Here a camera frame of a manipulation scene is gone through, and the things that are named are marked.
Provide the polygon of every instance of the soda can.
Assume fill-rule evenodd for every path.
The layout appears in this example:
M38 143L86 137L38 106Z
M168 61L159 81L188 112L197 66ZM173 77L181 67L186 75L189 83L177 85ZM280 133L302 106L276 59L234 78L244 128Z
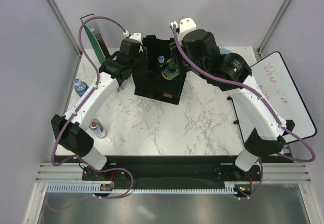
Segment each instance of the soda can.
M92 119L89 128L99 139L102 139L107 135L107 130L102 126L98 119Z

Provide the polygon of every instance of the white marble tabletop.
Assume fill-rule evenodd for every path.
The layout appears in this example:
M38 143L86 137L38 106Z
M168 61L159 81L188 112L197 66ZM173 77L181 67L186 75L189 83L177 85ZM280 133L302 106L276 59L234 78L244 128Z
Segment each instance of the white marble tabletop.
M256 63L252 47L225 47L240 54L249 65ZM86 49L99 67L92 49ZM88 85L96 74L82 57L77 77ZM96 138L96 148L104 155L238 155L242 139L232 103L219 88L189 72L179 105L134 95L130 78L124 90L116 91L104 102L94 118L107 129L104 139ZM79 100L72 92L69 108ZM57 155L72 155L58 146Z

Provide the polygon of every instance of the whiteboard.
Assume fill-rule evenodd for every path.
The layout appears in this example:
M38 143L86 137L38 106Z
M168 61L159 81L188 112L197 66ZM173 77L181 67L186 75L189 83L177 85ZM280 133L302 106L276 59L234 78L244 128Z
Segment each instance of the whiteboard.
M312 137L317 133L314 122L301 98L297 87L279 52L274 52L251 67L259 88L273 108L286 120L296 124L293 132L301 138ZM239 127L246 142L254 125L240 106L233 101ZM287 143L296 141L285 135Z

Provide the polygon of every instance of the whiteboard frame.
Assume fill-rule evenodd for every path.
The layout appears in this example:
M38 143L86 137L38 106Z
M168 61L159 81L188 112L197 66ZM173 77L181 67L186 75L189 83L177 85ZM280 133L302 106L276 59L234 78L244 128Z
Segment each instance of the whiteboard frame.
M262 58L262 59L261 59L260 61L258 61L257 63L253 64L253 65L251 66L251 68L253 68L254 65L256 65L256 64L258 64L258 63L260 63L260 62L262 62L264 59L266 59L267 57L269 57L269 56L271 56L271 55L273 55L273 54L275 54L275 53L278 53L278 54L280 55L280 57L281 57L281 59L282 59L282 61L283 61L283 64L284 64L284 66L285 66L285 68L286 68L286 70L287 70L287 72L288 72L288 74L289 74L289 76L290 76L290 79L291 79L291 81L293 82L293 84L294 84L294 86L295 86L295 89L296 89L296 91L297 91L297 93L298 93L298 95L299 95L299 98L300 98L301 102L303 103L304 108L305 108L305 110L306 110L306 112L307 112L307 114L308 114L308 117L309 117L310 121L312 122L312 125L313 125L313 127L314 127L314 129L315 129L315 132L314 132L312 135L310 135L310 136L306 136L306 137L303 137L302 139L308 139L308 138L314 137L314 136L317 134L317 127L316 127L316 125L315 125L315 123L314 123L313 118L311 117L311 115L310 115L310 113L309 113L309 111L308 111L308 108L307 108L307 106L306 106L306 104L305 104L305 102L304 102L304 100L303 100L303 97L301 96L301 94L300 94L300 92L299 92L299 90L298 90L298 88L297 88L297 86L296 86L296 83L295 83L295 81L294 81L292 75L290 74L290 71L289 71L289 69L288 69L288 67L287 67L287 65L286 65L286 62L285 62L284 58L282 57L281 53L280 53L279 51L275 51L275 52L269 54L268 56ZM239 132L240 132L240 134L241 134L242 140L244 141L244 137L243 137L242 129L241 129L241 126L240 126L240 123L239 123L239 118L238 118L238 116L237 116L236 108L235 108L235 103L234 103L233 100L232 100L232 104L233 104L233 108L234 108L234 112L235 112L235 116L236 116L236 121L235 121L234 123L235 123L235 124L238 124ZM293 141L286 142L286 144L294 143L294 142L297 142L297 141L298 141L298 140L296 139L296 140L293 140Z

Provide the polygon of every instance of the metal floor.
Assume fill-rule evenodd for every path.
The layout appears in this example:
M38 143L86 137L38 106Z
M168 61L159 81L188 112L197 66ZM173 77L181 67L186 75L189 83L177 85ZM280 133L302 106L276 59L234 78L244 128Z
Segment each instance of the metal floor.
M53 208L67 206L88 194L47 193ZM297 185L262 185L250 200L226 195L133 194L123 199L87 199L61 212L43 205L38 223L310 223Z

